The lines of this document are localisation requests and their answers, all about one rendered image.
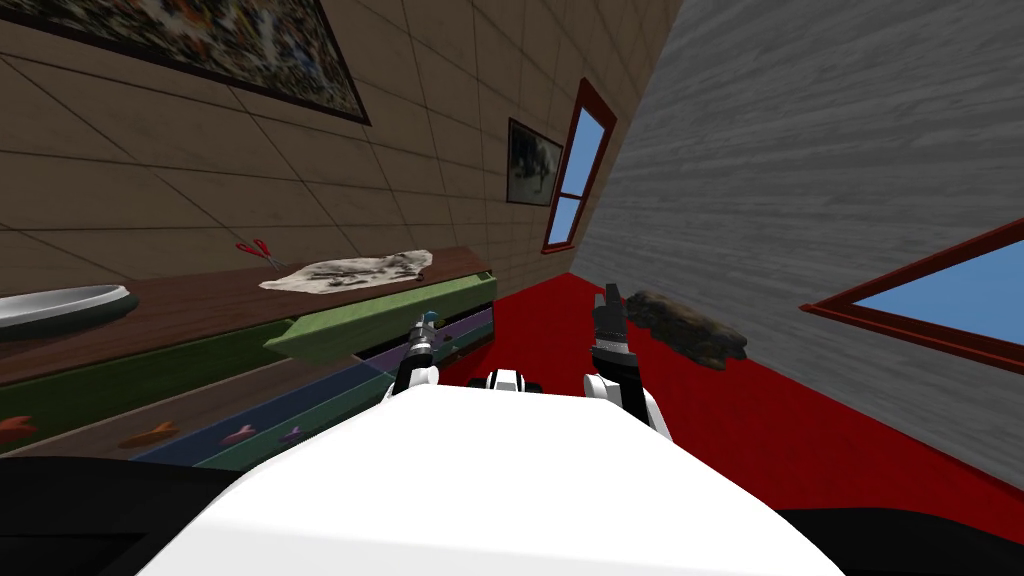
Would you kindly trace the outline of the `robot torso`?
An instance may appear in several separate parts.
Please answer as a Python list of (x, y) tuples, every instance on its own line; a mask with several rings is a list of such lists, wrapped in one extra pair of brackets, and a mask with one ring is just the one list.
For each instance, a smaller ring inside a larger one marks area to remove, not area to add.
[(422, 385), (245, 474), (138, 576), (843, 576), (604, 399)]

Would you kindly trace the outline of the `wide red-framed window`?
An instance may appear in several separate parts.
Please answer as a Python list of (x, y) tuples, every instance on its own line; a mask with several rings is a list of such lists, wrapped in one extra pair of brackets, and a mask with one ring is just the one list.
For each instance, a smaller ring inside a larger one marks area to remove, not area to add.
[(801, 308), (1024, 375), (1024, 218)]

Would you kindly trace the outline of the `small framed dark picture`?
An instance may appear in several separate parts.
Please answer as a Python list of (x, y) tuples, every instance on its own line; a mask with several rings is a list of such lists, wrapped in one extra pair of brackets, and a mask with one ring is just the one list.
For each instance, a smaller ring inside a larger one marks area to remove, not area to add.
[(514, 118), (508, 119), (506, 201), (549, 206), (563, 148)]

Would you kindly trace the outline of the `large framed colourful picture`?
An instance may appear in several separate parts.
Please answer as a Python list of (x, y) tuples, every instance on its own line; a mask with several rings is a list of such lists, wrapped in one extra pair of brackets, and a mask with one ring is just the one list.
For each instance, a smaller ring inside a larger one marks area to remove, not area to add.
[(370, 123), (321, 0), (0, 0), (0, 20)]

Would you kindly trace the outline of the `green drawer front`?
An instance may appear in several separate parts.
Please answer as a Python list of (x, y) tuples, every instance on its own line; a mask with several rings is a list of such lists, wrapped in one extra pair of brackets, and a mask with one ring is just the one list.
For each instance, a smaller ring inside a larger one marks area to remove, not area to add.
[(449, 319), (492, 302), (487, 272), (301, 317), (264, 348), (308, 363), (328, 363), (406, 336), (425, 313)]

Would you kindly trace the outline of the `grey plate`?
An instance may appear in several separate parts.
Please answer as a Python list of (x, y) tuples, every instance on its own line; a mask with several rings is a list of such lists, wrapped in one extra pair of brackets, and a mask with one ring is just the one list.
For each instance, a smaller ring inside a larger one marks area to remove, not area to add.
[(121, 285), (93, 285), (0, 298), (0, 342), (49, 339), (96, 328), (139, 303)]

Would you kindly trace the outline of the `tall red-framed window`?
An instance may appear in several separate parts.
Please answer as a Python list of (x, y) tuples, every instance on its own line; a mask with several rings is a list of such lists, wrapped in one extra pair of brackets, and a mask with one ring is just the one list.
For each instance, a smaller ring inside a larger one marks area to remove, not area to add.
[(594, 85), (579, 82), (570, 131), (541, 253), (567, 251), (597, 180), (617, 118)]

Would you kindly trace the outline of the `pale crumpled cloth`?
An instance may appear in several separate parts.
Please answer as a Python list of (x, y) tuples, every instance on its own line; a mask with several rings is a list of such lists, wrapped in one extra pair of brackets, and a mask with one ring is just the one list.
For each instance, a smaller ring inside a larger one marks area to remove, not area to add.
[(266, 290), (333, 294), (417, 280), (433, 263), (428, 250), (404, 251), (377, 258), (329, 260), (309, 264), (279, 280), (262, 282)]

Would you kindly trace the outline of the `wooden dresser with coloured drawers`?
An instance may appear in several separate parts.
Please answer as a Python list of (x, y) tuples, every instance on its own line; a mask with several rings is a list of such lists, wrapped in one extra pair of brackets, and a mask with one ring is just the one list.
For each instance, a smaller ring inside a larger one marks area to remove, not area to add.
[(178, 395), (201, 373), (220, 381), (276, 362), (265, 343), (291, 321), (487, 271), (473, 251), (446, 248), (421, 280), (332, 294), (268, 290), (269, 268), (130, 283), (138, 302), (121, 318), (0, 344), (0, 421), (22, 418), (20, 431), (0, 433), (0, 457)]

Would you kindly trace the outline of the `dark brown rough lump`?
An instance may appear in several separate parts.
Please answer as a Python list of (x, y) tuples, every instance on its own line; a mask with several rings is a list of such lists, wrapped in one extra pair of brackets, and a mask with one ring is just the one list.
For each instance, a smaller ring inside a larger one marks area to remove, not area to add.
[(700, 366), (724, 371), (729, 358), (746, 359), (743, 335), (665, 295), (637, 291), (625, 300), (625, 307), (635, 326)]

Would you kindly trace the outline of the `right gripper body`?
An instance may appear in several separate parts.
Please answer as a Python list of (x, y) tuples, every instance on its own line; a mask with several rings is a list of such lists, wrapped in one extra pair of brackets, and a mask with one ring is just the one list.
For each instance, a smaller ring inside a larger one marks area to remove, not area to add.
[(594, 357), (626, 357), (632, 355), (628, 345), (628, 321), (623, 306), (597, 306), (592, 312), (595, 343)]

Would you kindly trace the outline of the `red scissors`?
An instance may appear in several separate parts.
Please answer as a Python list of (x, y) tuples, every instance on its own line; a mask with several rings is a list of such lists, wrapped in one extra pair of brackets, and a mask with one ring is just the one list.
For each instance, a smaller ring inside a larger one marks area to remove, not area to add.
[(251, 243), (239, 242), (234, 245), (234, 247), (242, 252), (257, 256), (267, 261), (274, 270), (285, 268), (285, 263), (276, 259), (271, 254), (266, 243), (260, 239), (253, 239)]

